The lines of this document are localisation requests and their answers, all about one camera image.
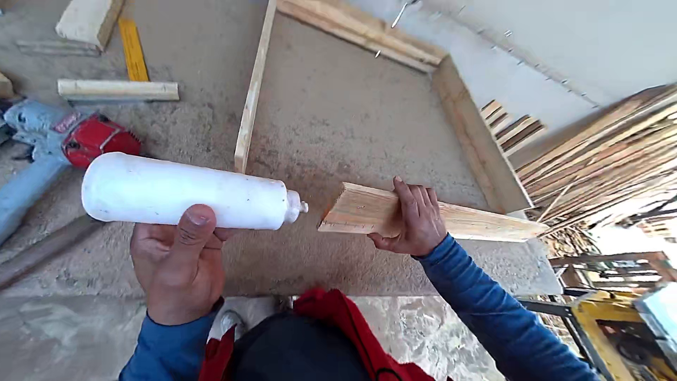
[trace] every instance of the white plastic bottle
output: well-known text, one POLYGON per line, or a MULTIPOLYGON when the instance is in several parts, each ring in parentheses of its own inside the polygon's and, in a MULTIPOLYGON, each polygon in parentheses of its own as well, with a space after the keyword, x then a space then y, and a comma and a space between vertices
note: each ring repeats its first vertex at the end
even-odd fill
POLYGON ((217 227, 277 230, 308 204, 279 180, 106 153, 87 168, 83 206, 101 221, 176 225, 187 208, 209 205, 217 227))

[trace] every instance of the fingernail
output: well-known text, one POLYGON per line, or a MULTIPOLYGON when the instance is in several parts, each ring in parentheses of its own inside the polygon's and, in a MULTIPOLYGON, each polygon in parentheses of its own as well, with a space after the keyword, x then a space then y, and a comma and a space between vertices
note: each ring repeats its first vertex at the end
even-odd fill
POLYGON ((200 213, 200 210, 196 208, 190 208, 185 211, 185 216, 188 217, 188 220, 197 226, 202 226, 209 221, 209 217, 200 213))

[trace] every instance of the red jacket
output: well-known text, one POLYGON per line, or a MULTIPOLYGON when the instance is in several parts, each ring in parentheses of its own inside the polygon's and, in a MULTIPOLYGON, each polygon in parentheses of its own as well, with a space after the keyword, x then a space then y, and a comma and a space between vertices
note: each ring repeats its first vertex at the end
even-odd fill
MULTIPOLYGON (((337 289, 312 289, 294 302, 294 313, 338 327, 355 345, 369 376, 378 381, 434 381, 414 363, 400 364, 386 353, 359 309, 337 289)), ((199 381, 222 381, 233 352, 234 327, 221 340, 211 339, 205 349, 199 381)))

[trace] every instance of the blue long-sleeve shirt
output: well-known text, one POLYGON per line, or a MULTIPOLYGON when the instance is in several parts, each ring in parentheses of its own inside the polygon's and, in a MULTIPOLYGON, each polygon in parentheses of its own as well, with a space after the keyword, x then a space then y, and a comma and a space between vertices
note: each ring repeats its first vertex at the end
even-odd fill
MULTIPOLYGON (((437 291, 510 380, 598 380, 536 316, 486 275, 450 235, 414 257, 437 291)), ((216 312, 191 323, 159 325, 148 316, 121 380, 197 380, 216 312)))

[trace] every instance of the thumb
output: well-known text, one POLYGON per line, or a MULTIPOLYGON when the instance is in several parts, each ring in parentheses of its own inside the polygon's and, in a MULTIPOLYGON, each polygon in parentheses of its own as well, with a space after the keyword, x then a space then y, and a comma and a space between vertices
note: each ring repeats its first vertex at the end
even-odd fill
POLYGON ((367 234, 367 237, 371 238, 371 240, 374 242, 374 246, 376 246, 377 249, 388 250, 389 252, 393 251, 393 246, 399 239, 399 235, 397 237, 388 238, 383 237, 378 233, 369 233, 367 234))
POLYGON ((167 264, 175 268, 194 266, 215 227, 216 215, 209 206, 196 204, 189 207, 179 220, 167 264))

